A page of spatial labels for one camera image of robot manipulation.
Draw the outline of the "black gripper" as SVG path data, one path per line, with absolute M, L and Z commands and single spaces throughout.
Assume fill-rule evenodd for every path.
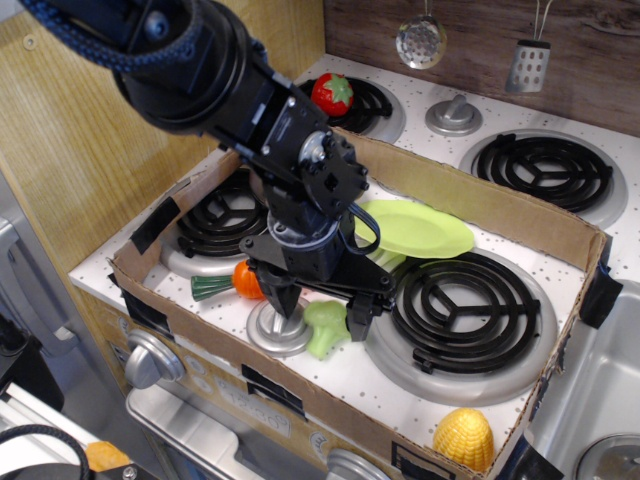
M 347 329 L 354 342 L 364 341 L 373 319 L 393 308 L 395 281 L 356 246 L 354 214 L 321 225 L 310 236 L 268 217 L 268 232 L 240 241 L 259 286 L 275 311 L 293 315 L 301 287 L 352 298 L 347 303 Z

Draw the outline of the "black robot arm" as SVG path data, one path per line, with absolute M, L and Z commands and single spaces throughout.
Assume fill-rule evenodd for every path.
M 395 283 L 355 241 L 368 171 L 353 146 L 262 44 L 214 1 L 27 1 L 24 8 L 79 56 L 109 69 L 151 125 L 207 134 L 262 182 L 268 231 L 240 243 L 275 310 L 303 288 L 344 298 L 355 341 L 393 307 Z

